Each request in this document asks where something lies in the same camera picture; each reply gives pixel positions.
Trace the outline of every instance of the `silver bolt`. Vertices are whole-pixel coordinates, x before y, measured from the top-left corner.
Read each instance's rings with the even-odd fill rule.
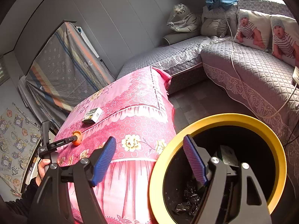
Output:
[[[211,158],[211,162],[217,164],[219,162],[219,158],[214,156]]]
[[[57,163],[52,163],[52,164],[50,165],[50,168],[51,168],[51,169],[56,169],[57,167],[58,167]]]
[[[242,163],[242,167],[245,169],[249,169],[249,164],[244,162],[244,163]]]
[[[82,158],[82,159],[80,160],[80,162],[81,162],[82,164],[86,164],[86,163],[89,162],[89,159],[85,157],[85,158]]]

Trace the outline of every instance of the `orange object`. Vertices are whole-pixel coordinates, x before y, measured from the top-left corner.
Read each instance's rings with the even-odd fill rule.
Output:
[[[79,146],[81,144],[81,141],[82,141],[82,138],[83,138],[83,135],[81,133],[81,131],[73,131],[73,136],[76,136],[77,137],[77,140],[76,141],[73,141],[73,144],[75,146]]]

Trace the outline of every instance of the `stuffed tiger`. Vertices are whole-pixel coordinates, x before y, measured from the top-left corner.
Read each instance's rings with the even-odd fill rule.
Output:
[[[180,20],[171,22],[176,16]],[[194,13],[191,13],[190,9],[182,3],[174,5],[173,12],[167,23],[167,26],[176,32],[192,32],[197,30],[199,25],[200,19]]]

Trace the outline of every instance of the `gray tile floor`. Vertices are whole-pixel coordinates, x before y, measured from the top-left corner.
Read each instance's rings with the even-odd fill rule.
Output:
[[[226,91],[205,80],[169,96],[175,108],[174,123],[178,133],[191,123],[220,113],[240,113],[255,117],[244,105],[231,99]]]

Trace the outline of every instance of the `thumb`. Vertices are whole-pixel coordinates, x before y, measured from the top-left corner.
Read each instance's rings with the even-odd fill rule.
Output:
[[[38,173],[39,173],[39,176],[41,179],[43,179],[44,175],[46,174],[45,171],[44,171],[44,167],[46,165],[48,165],[50,163],[50,159],[42,159],[38,166],[37,166],[37,169],[38,169]]]

